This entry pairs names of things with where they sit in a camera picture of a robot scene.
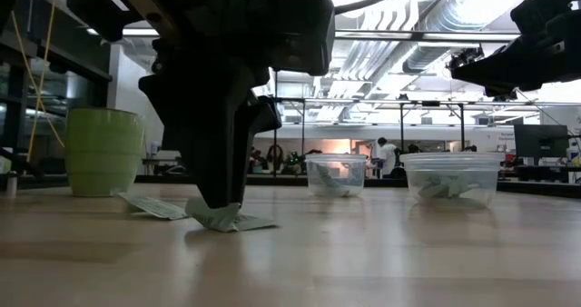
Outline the person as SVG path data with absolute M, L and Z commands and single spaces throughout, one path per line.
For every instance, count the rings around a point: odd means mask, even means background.
M 398 160 L 398 147 L 391 144 L 385 137 L 380 137 L 374 146 L 374 158 L 380 169 L 380 178 L 390 177 Z

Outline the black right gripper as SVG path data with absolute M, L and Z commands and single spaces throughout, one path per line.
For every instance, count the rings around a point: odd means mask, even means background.
M 488 56 L 481 47 L 466 49 L 452 58 L 450 73 L 453 79 L 484 86 L 485 96 L 494 102 L 515 101 L 515 88 L 536 90 L 581 78 L 581 23 L 548 25 L 535 48 L 515 40 Z

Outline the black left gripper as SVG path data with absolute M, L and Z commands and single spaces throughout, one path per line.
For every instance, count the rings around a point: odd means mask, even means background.
M 245 144 L 235 139 L 236 112 L 249 88 L 267 84 L 266 42 L 248 26 L 206 35 L 192 29 L 159 29 L 152 75 L 139 88 L 152 103 L 207 206 L 243 201 Z M 259 96 L 250 106 L 253 134 L 282 126 L 276 101 Z

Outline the pale green ceramic mug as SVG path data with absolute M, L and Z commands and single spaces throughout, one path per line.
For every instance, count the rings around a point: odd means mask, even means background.
M 109 197 L 127 191 L 142 162 L 145 127 L 140 115 L 77 107 L 68 111 L 64 162 L 76 197 Z

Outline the clear plastic container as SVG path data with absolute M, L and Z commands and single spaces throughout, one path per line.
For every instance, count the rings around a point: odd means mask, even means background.
M 401 157 L 411 196 L 422 204 L 460 204 L 487 207 L 497 193 L 502 153 L 409 153 Z M 466 176 L 480 187 L 448 199 L 422 199 L 419 189 L 427 183 L 449 182 L 451 177 Z
M 305 163 L 308 187 L 316 196 L 318 195 L 315 194 L 315 191 L 318 189 L 318 184 L 320 184 L 319 174 L 315 167 L 316 163 L 328 168 L 331 177 L 351 189 L 352 195 L 349 197 L 357 196 L 363 190 L 367 171 L 365 155 L 348 153 L 309 154 L 306 156 Z

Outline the black metal rack frame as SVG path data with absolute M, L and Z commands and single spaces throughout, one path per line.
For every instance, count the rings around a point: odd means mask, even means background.
M 396 146 L 412 140 L 437 141 L 437 126 L 459 124 L 442 112 L 421 112 L 423 101 L 459 101 L 468 85 L 435 76 L 396 74 L 385 91 L 370 81 L 298 74 L 294 80 L 270 80 L 255 94 L 284 98 L 283 127 L 273 135 L 289 154 L 312 150 L 325 154 L 370 155 L 380 137 Z

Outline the pale green stevia packet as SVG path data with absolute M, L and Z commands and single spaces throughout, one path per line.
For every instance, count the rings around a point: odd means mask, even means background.
M 448 199 L 453 196 L 450 183 L 427 183 L 418 191 L 418 196 L 422 199 Z
M 182 207 L 152 197 L 128 193 L 117 193 L 115 196 L 124 201 L 125 211 L 129 214 L 146 213 L 158 219 L 169 221 L 187 217 Z
M 318 196 L 338 196 L 349 197 L 352 191 L 348 186 L 340 184 L 337 180 L 330 176 L 329 169 L 316 163 L 315 167 L 319 174 L 320 184 L 315 194 Z
M 451 177 L 448 182 L 448 197 L 458 197 L 463 193 L 479 187 L 479 183 L 470 182 L 466 176 Z
M 204 228 L 221 233 L 277 227 L 273 220 L 240 213 L 240 207 L 238 203 L 231 203 L 211 209 L 202 198 L 192 198 L 187 201 L 184 211 Z

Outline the black computer monitor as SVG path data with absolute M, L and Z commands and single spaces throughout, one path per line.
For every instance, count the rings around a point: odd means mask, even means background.
M 564 158 L 569 147 L 565 125 L 516 124 L 514 126 L 517 157 L 533 158 L 535 164 L 542 158 Z

